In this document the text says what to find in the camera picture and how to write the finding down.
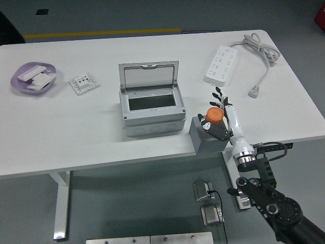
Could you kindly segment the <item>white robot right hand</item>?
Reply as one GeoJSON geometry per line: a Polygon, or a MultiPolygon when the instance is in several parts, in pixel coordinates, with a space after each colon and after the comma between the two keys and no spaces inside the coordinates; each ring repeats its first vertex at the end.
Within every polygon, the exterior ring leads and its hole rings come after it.
{"type": "Polygon", "coordinates": [[[246,141],[239,118],[234,106],[229,102],[227,95],[223,94],[219,87],[215,88],[216,92],[213,97],[218,99],[218,103],[211,102],[213,108],[223,111],[227,120],[227,129],[211,122],[207,116],[198,114],[199,122],[203,130],[209,135],[220,141],[229,141],[233,146],[232,157],[238,163],[246,163],[255,160],[255,152],[253,147],[246,141]]]}

